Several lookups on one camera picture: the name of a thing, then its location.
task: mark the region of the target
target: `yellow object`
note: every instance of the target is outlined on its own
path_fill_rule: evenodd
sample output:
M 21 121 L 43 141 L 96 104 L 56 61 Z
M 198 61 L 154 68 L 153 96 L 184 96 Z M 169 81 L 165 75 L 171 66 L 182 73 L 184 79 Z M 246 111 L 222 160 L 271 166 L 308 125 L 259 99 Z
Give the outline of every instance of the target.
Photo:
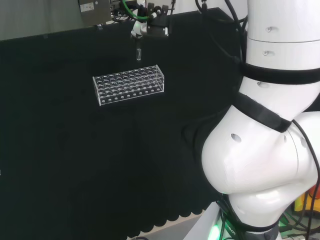
M 304 193 L 302 194 L 300 197 L 298 197 L 295 202 L 294 202 L 294 211 L 295 212 L 300 212 L 302 211 L 302 208 L 304 207 L 304 199 L 305 199 L 305 194 L 308 193 Z M 306 199 L 306 207 L 305 210 L 310 210 L 311 209 L 311 201 L 312 198 L 310 197 L 310 195 L 308 195 L 307 199 Z M 320 213 L 320 199 L 316 199 L 314 201 L 314 208 L 313 211 L 316 211 L 318 213 Z

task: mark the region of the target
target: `label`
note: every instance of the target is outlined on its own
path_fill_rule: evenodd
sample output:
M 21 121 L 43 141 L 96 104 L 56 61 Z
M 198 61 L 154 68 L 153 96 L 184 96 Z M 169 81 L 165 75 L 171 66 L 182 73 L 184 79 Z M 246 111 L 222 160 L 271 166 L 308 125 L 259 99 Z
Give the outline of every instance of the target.
M 226 231 L 232 237 L 232 239 L 237 240 L 238 236 L 237 236 L 235 227 L 228 220 L 225 221 L 224 226 L 225 226 Z
M 87 12 L 87 11 L 91 11 L 91 10 L 95 10 L 94 3 L 90 2 L 90 3 L 82 4 L 82 5 L 80 5 L 80 10 L 82 13 Z

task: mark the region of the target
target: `test tube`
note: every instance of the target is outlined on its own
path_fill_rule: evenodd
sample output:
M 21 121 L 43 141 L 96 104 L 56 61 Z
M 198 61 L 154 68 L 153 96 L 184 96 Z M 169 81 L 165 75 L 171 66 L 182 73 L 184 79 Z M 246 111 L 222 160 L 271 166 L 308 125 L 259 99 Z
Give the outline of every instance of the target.
M 141 48 L 136 48 L 136 60 L 141 61 Z

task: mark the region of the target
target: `green cable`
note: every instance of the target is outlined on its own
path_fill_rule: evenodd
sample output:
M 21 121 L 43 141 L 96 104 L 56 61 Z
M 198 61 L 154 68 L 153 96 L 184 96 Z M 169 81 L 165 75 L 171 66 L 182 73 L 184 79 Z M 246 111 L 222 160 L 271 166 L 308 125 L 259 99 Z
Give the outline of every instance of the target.
M 137 15 L 135 15 L 135 14 L 130 10 L 130 8 L 128 8 L 128 6 L 127 6 L 127 4 L 126 4 L 126 0 L 122 0 L 122 2 L 123 2 L 123 5 L 124 5 L 125 9 L 126 9 L 133 17 L 135 17 L 135 18 L 137 18 L 137 19 L 148 19 L 147 16 L 137 16 Z

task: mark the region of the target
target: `black strap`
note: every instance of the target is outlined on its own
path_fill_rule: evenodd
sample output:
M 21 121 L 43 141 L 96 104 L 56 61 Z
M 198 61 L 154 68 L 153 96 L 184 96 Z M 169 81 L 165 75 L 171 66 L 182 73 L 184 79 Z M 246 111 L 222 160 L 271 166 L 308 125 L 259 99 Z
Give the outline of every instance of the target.
M 240 92 L 236 94 L 232 105 L 249 118 L 280 133 L 284 133 L 291 125 L 291 121 L 280 117 L 278 114 Z
M 320 68 L 310 70 L 279 70 L 239 63 L 240 73 L 250 79 L 270 84 L 304 85 L 320 81 Z

